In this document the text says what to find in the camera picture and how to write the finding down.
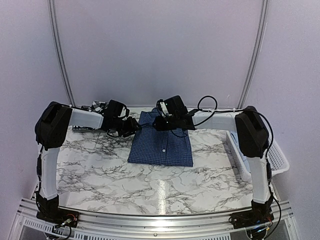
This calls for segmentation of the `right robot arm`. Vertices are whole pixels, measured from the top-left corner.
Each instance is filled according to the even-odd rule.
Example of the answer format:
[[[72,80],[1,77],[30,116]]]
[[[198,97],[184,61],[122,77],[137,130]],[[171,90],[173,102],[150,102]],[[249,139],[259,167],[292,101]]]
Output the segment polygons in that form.
[[[239,149],[247,158],[253,185],[252,209],[247,219],[258,224],[270,211],[274,200],[270,188],[272,178],[268,151],[273,144],[274,135],[267,118],[249,105],[233,110],[204,110],[195,108],[187,110],[186,106],[177,107],[160,101],[156,104],[159,116],[153,127],[158,131],[201,129],[234,130],[238,137]]]

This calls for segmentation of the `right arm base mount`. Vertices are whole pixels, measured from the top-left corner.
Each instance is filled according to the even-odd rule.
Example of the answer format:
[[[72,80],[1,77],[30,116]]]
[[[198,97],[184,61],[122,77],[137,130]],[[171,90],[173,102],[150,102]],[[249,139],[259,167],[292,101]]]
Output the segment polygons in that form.
[[[271,208],[273,200],[273,195],[264,203],[252,200],[250,210],[234,212],[228,220],[234,229],[270,223],[275,219]]]

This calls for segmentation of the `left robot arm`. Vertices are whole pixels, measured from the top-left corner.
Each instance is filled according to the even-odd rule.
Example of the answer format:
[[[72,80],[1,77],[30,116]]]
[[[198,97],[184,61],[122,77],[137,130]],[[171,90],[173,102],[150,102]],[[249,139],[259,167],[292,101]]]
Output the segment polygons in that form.
[[[65,142],[70,126],[115,131],[118,137],[129,137],[141,130],[141,125],[130,116],[130,111],[121,102],[110,100],[101,112],[52,101],[37,121],[34,131],[39,146],[37,176],[39,189],[36,203],[39,211],[53,223],[63,219],[59,208],[59,196],[56,185],[57,161],[60,148]]]

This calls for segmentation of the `blue checked long sleeve shirt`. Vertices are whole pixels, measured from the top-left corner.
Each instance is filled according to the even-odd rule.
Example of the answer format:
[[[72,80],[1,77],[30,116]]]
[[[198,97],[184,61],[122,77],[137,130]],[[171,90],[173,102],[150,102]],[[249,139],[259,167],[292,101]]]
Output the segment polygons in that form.
[[[134,135],[128,163],[192,167],[192,147],[187,130],[157,131],[153,123],[160,114],[153,108],[142,111],[138,123],[142,129]]]

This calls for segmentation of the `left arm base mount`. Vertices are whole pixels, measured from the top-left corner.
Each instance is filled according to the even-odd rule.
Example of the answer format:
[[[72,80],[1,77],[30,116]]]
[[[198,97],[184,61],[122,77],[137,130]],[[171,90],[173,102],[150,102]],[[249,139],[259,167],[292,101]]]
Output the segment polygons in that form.
[[[39,191],[35,192],[35,202],[38,208],[36,217],[46,222],[62,226],[65,221],[72,228],[76,228],[79,222],[80,213],[78,211],[59,207],[59,195],[52,199],[42,197]]]

